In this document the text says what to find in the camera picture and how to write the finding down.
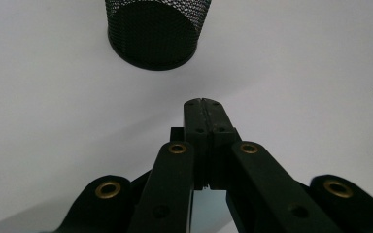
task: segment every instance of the white surface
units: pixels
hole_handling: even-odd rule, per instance
[[[115,54],[102,0],[7,0],[0,232],[53,230],[91,181],[149,170],[198,97],[296,180],[334,174],[373,195],[373,0],[215,0],[195,56],[165,72]],[[195,197],[192,232],[236,231],[222,193]]]

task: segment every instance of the mesh pattern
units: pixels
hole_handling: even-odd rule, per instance
[[[109,38],[126,61],[167,70],[196,50],[211,0],[106,0]]]

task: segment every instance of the black container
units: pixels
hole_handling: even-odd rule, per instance
[[[105,0],[108,36],[117,54],[149,70],[189,61],[211,0]]]

